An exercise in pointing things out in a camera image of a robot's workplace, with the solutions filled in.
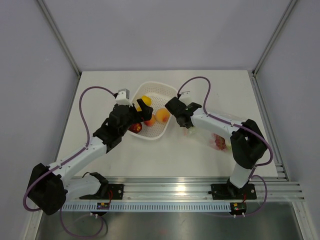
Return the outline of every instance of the plastic bag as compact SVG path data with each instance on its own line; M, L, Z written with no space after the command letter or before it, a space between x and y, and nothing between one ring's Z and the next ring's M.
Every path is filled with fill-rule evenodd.
M229 140L202 128L183 128L183 135L188 138L193 138L218 151L230 152L232 150Z

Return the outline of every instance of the red apple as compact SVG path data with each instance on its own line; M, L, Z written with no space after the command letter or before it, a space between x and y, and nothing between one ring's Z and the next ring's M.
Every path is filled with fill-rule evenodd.
M129 127L129 131L137 134L139 133L140 131L142 130L142 124L139 122L139 123L135 123L135 124L132 124L130 127Z

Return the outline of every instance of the white wall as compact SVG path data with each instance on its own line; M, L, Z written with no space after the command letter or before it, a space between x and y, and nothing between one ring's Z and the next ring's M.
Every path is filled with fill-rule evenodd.
M54 160L77 78L33 0L0 2L0 238L18 240L33 166Z
M82 71L252 70L289 0L45 0Z
M257 79L290 176L301 183L316 226L320 225L319 12L320 1L299 1Z

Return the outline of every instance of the red fruit in plastic bag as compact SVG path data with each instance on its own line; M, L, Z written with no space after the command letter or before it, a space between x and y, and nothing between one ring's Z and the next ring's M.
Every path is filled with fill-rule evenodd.
M214 138L215 138L214 143L219 150L227 149L226 140L222 136L214 134Z

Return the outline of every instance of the purple cable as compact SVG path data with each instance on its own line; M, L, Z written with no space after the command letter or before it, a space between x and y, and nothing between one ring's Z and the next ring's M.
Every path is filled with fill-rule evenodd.
M61 226L62 226L63 230L64 230L67 234L69 234L70 236L75 237L75 238L79 238L79 239L93 239L93 238L97 237L97 236L101 233L102 229L104 228L104 223L105 223L104 219L103 219L101 216L97 215L97 217L101 220L101 226L100 226L99 230L98 230L95 234L93 234L93 235L91 235L91 236L81 236L81 235L77 235L77 234L74 234L74 233L70 232L70 231L67 229L67 227L65 226L64 221L63 221L63 218L62 218L62 208L60 208L59 216L60 216L60 223L61 223ZM91 216L91 215L83 215L83 216L79 217L78 219L76 219L73 223L75 223L76 221L78 221L78 220L80 220L80 219L82 219L82 218L84 218L84 217L87 217L87 216Z
M87 122L85 120L85 117L84 117L84 114L83 114L83 111L82 111L82 99L85 95L85 93L87 91L89 91L90 89L102 89L102 90L105 90L107 92L109 92L110 94L112 94L113 96L115 95L112 91L110 91L109 89L105 88L105 87L102 87L102 86L91 86L91 87L88 87L87 89L85 89L83 91L83 93L81 94L80 96L80 99L79 99L79 111L80 111L80 116L81 116L81 119L82 119L82 122L84 124L84 127L85 127L85 131L86 131L86 144L85 144L85 147L83 147L82 149L80 149L75 155L69 157L67 160L65 160L64 162L61 163L61 166L63 165L66 165L68 162L70 162L72 159L74 159L75 157L77 157L79 154L81 154L84 150L86 150L86 148L88 147L89 145L89 141L90 141L90 134L89 134L89 128L88 128L88 125L87 125ZM23 207L25 210L29 211L29 212L36 212L36 211L39 211L40 208L35 208L35 209L32 209L32 208L29 208L27 206L27 197L31 191L31 189L34 188L35 185L37 185L38 182L40 182L43 178L45 178L46 176L48 176L50 173L54 172L55 170L57 170L59 168L59 166L56 166L52 169L50 169L49 171L47 171L45 174L41 175L37 180L35 180L28 188L27 190L25 191L25 194L23 196L23 200L22 200L22 204L23 204Z
M226 121L226 120L224 120L224 119L221 119L221 118L219 118L219 117L217 117L217 116L213 116L212 114L208 113L207 110L206 110L206 104L207 104L208 96L209 96L209 93L210 93L210 90L211 90L211 83L210 83L210 81L209 81L208 78L206 78L206 77L204 77L204 76L195 76L195 77L193 77L193 78L190 78L188 81L186 81L186 82L179 88L179 90L178 90L178 95L180 94L180 91L182 90L182 88L183 88L187 83L189 83L190 81L192 81L192 80L194 80L194 79L204 79L204 80L206 80L207 83L208 83L208 90L207 90L207 92L206 92L206 95L205 95L205 98L204 98L204 101L203 101L203 111L204 111L204 113L207 114L209 117L215 119L215 120L218 120L218 121L220 121L220 122L222 122L222 123L231 125L231 122ZM260 136L259 134L257 134L256 132L252 131L251 129L249 129L249 128L245 127L245 126L239 125L239 124L234 124L233 126L235 126L235 127L237 127L237 128L240 128L240 129L243 129L243 130L245 130L245 131L247 131L247 132L255 135L258 139L260 139L260 140L266 145L266 147L268 148L268 150L269 150L269 152L270 152L270 159L269 159L267 162L258 163L258 164L256 164L256 165L254 165L254 167L253 167L253 169L252 169L252 171L251 171L251 173L250 173L250 175L249 175L249 179L251 179L251 178L253 177L253 174L254 174L254 172L255 172L255 170L256 170L257 167L259 167L259 166L265 166L265 165L268 165L268 164L270 164L270 163L272 162L272 160L273 160L273 158L274 158L274 153L273 153L273 151L272 151L271 146L269 145L269 143L268 143L262 136Z

